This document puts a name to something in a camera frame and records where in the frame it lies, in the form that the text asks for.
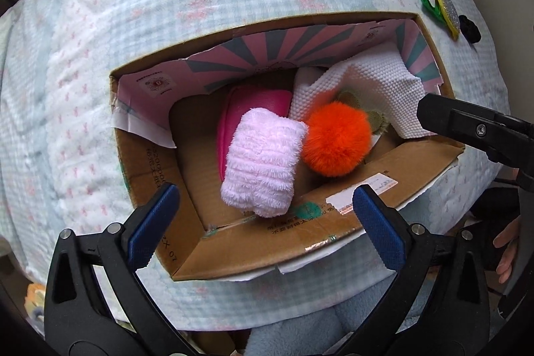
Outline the person's right hand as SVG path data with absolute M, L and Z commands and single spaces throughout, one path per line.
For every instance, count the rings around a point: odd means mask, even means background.
M 518 253 L 520 225 L 521 218 L 518 217 L 511 221 L 511 223 L 509 223 L 493 240 L 495 249 L 505 248 L 496 268 L 496 274 L 499 277 L 500 284 L 506 283 L 511 277 L 513 263 Z

